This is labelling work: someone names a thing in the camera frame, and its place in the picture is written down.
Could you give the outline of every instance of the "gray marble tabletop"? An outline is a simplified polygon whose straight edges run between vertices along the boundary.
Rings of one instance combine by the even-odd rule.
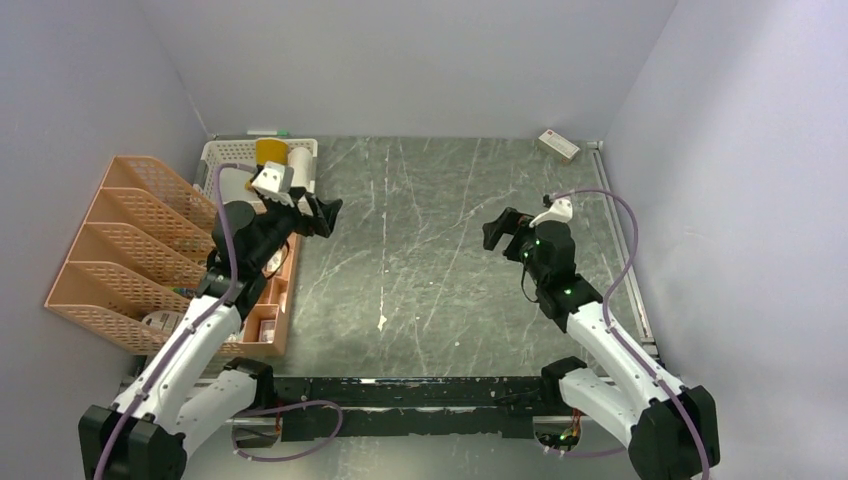
[[[291,376],[537,375],[586,351],[521,293],[521,267],[483,250],[483,223],[542,195],[600,187],[585,149],[563,164],[531,140],[318,138],[317,193],[342,198],[329,239],[303,242],[286,355]],[[608,205],[574,198],[577,265],[599,291],[620,268]],[[528,279],[532,297],[532,283]],[[612,311],[634,336],[632,299]],[[216,360],[208,372],[218,370]]]

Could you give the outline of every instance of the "white plastic basket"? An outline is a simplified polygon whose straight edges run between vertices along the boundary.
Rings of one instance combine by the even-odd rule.
[[[303,147],[312,153],[312,158],[318,156],[318,141],[314,138],[283,138],[289,150]],[[200,166],[194,180],[194,188],[204,197],[214,201],[212,193],[212,172],[221,163],[237,162],[244,165],[256,165],[256,139],[247,140],[213,140],[206,142],[200,155]],[[250,179],[250,174],[227,169],[221,172],[221,194],[224,202],[245,200],[257,202],[259,199],[253,192],[248,192],[244,184]]]

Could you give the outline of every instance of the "basket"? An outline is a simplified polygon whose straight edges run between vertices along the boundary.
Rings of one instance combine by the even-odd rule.
[[[134,354],[156,353],[170,336],[141,323],[157,310],[185,312],[174,287],[194,287],[214,247],[215,207],[161,161],[115,157],[89,207],[45,306]],[[285,352],[299,239],[244,323],[244,340],[225,355]],[[276,320],[273,342],[258,342],[263,320]]]
[[[303,147],[312,153],[312,158],[318,157],[318,141],[314,138],[282,139],[289,149]],[[194,180],[194,188],[204,197],[212,200],[212,172],[222,163],[235,162],[244,165],[256,165],[256,139],[250,140],[213,140],[206,142],[200,155],[200,167]],[[244,188],[250,179],[250,173],[236,170],[221,172],[221,195],[225,202],[245,200],[257,202],[259,199]]]

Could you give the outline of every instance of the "floor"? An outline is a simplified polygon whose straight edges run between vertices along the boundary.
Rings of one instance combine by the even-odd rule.
[[[505,207],[535,214],[545,193],[600,187],[585,148],[564,165],[531,140],[318,142],[317,193],[345,205],[331,238],[303,243],[288,351],[263,359],[275,374],[537,375],[570,355],[593,365],[524,298],[519,265],[483,250],[481,231]],[[584,194],[574,206],[578,271],[603,292],[621,268],[607,203]],[[632,305],[623,288],[613,296],[638,338]]]

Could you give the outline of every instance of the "wall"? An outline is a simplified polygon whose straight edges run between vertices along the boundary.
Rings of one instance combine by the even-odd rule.
[[[720,478],[846,478],[848,4],[681,0],[605,141]]]
[[[0,7],[0,477],[82,478],[76,425],[129,355],[42,304],[115,154],[188,174],[203,129],[130,0]]]
[[[141,0],[215,133],[600,139],[676,0]]]

